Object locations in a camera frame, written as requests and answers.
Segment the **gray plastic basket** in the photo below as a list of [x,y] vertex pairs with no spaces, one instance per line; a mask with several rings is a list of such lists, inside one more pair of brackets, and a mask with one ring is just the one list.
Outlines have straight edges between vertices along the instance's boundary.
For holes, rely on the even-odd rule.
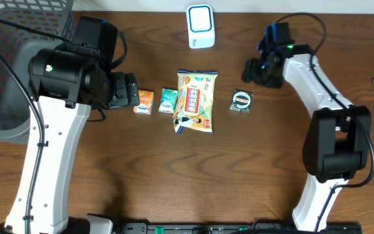
[[[71,39],[73,0],[0,0],[0,18]],[[60,42],[0,24],[0,53],[30,90],[28,63],[42,48]],[[0,62],[0,141],[22,143],[29,136],[29,106]]]

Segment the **orange packet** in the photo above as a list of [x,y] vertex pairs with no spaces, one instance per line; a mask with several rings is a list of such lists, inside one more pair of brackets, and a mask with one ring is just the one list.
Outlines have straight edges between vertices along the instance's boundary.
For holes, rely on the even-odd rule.
[[154,92],[138,90],[140,105],[134,107],[134,112],[138,114],[151,114],[154,104]]

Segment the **green component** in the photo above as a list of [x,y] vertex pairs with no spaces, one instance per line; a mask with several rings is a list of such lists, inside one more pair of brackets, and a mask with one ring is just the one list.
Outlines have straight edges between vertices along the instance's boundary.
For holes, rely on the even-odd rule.
[[163,227],[156,227],[155,228],[155,234],[164,234],[164,228]]

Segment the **brown tabletop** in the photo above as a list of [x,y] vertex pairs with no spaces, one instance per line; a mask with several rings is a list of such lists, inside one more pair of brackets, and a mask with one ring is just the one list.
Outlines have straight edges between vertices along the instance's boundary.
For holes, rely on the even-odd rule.
[[[69,214],[103,213],[150,222],[252,222],[286,219],[297,205],[307,172],[302,147],[310,117],[289,84],[280,90],[240,80],[245,61],[258,57],[264,28],[280,14],[215,14],[216,44],[188,47],[183,13],[76,12],[105,18],[125,32],[129,52],[117,69],[134,72],[141,89],[155,91],[150,116],[107,111],[81,135],[69,191]],[[318,53],[336,88],[367,105],[374,142],[374,16],[322,15],[329,37]],[[291,20],[296,42],[316,46],[319,25]],[[116,57],[122,52],[116,47]],[[177,69],[217,70],[214,134],[174,132],[171,115],[158,113],[162,88],[177,88]],[[254,94],[251,112],[229,110],[234,89]],[[92,112],[90,118],[98,117]],[[0,223],[16,197],[26,146],[0,143]],[[366,169],[350,183],[362,181]],[[344,189],[329,221],[360,222],[374,233],[374,179]]]

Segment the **white backdrop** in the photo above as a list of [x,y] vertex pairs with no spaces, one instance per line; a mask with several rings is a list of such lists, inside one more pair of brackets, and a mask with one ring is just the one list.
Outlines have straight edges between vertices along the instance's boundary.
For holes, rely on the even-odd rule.
[[184,12],[208,3],[214,12],[374,14],[374,0],[74,0],[73,10]]

